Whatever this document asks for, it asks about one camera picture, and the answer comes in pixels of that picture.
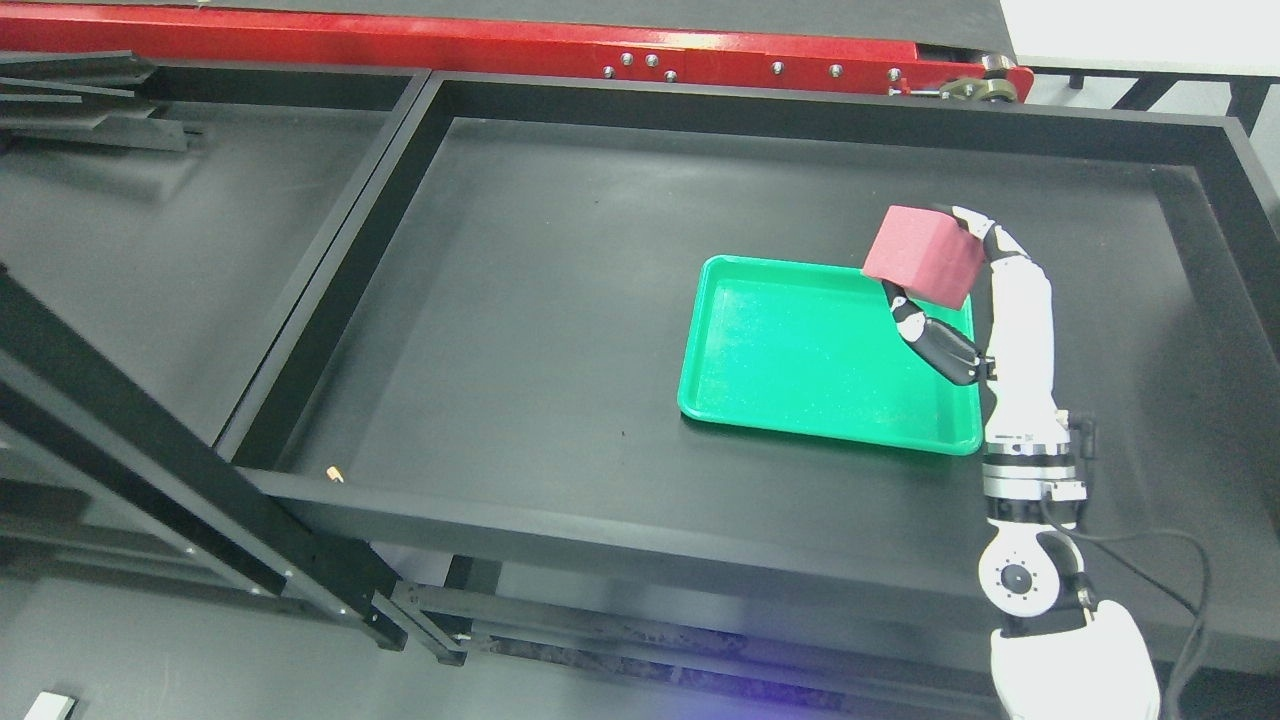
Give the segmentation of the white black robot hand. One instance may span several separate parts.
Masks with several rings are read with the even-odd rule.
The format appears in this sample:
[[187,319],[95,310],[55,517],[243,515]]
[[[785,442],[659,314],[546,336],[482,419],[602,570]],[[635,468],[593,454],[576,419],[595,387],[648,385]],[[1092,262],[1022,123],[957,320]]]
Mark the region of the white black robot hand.
[[925,209],[956,218],[982,242],[983,266],[989,269],[988,343],[978,348],[952,325],[929,316],[920,306],[924,300],[878,281],[900,338],[952,384],[983,383],[992,393],[995,407],[984,428],[988,454],[1068,455],[1070,433],[1053,398],[1052,284],[1043,268],[992,217],[957,205]]

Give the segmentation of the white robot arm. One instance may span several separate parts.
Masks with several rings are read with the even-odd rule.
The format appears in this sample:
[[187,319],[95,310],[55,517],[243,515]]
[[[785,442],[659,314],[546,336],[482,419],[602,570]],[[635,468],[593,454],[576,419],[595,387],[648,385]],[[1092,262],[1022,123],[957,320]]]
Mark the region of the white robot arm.
[[[1006,717],[1183,717],[1181,696],[1207,641],[1211,574],[1202,543],[1167,528],[1084,532],[1089,489],[1068,424],[1056,415],[996,413],[986,424],[982,474],[995,534],[977,575],[1001,616],[989,638],[989,670]],[[1143,538],[1188,543],[1203,570],[1197,601],[1171,592],[1192,625],[1165,682],[1137,620],[1094,588],[1082,552],[1088,543],[1119,560],[1117,544]]]

